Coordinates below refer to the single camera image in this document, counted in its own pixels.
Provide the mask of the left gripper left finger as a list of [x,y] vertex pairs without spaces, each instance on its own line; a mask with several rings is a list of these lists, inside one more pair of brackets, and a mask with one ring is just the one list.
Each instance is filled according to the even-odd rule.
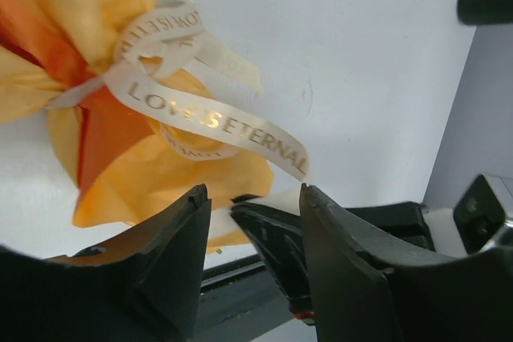
[[212,202],[198,185],[74,256],[1,250],[4,341],[189,341]]

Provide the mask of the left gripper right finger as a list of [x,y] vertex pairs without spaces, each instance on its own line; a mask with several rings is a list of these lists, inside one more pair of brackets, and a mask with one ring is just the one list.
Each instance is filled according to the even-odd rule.
[[454,258],[396,238],[315,186],[300,194],[320,341],[509,341],[512,250]]

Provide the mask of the cream printed ribbon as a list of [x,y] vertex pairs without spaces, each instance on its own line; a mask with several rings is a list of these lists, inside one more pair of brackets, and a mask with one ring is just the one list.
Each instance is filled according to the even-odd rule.
[[118,37],[113,64],[101,75],[63,92],[50,109],[73,107],[107,87],[123,105],[150,119],[222,143],[215,151],[187,149],[198,160],[224,159],[240,149],[263,156],[295,179],[309,178],[305,147],[271,122],[216,100],[166,87],[162,80],[192,60],[262,91],[259,70],[204,27],[190,0],[160,0]]

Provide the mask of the orange paper flower wrapping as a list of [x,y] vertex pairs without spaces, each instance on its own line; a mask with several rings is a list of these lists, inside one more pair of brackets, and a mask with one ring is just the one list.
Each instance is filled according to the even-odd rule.
[[[156,0],[1,0],[1,120],[46,110],[113,62],[124,27]],[[54,153],[79,189],[73,223],[134,225],[204,184],[214,208],[267,195],[268,162],[241,150],[227,159],[184,158],[146,116],[106,87],[75,107],[48,111]]]

